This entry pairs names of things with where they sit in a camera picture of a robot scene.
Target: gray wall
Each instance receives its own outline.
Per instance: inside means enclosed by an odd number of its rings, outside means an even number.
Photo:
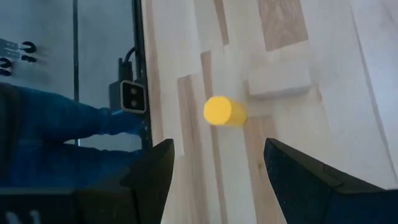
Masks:
[[[80,101],[108,106],[108,85],[118,78],[118,57],[134,45],[131,0],[78,0]],[[73,98],[72,0],[13,0],[0,7],[0,37],[32,41],[38,62],[14,63],[0,82],[52,91]],[[98,149],[139,149],[137,136],[93,136],[81,145]]]

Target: black cable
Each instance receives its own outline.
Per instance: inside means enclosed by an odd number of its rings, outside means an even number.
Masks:
[[[136,51],[135,47],[133,47],[132,49],[129,50],[129,52],[126,54],[126,57],[124,58],[124,63],[126,63],[130,60],[132,53],[134,53],[135,51]]]

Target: person's leg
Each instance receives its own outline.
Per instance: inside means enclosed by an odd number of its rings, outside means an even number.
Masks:
[[[64,142],[94,134],[136,134],[141,119],[134,114],[112,114],[64,96],[18,87],[22,97],[22,139]]]
[[[71,144],[19,146],[0,187],[82,188],[117,174],[142,151],[100,151]]]

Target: yellow cylinder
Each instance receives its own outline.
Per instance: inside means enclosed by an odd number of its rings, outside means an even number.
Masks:
[[[203,115],[212,125],[242,126],[246,121],[244,107],[225,96],[211,97],[205,104]]]

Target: white wooden block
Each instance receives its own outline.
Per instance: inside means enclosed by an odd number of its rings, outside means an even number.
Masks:
[[[258,98],[301,95],[311,87],[307,59],[278,62],[251,70],[247,78],[249,94]]]

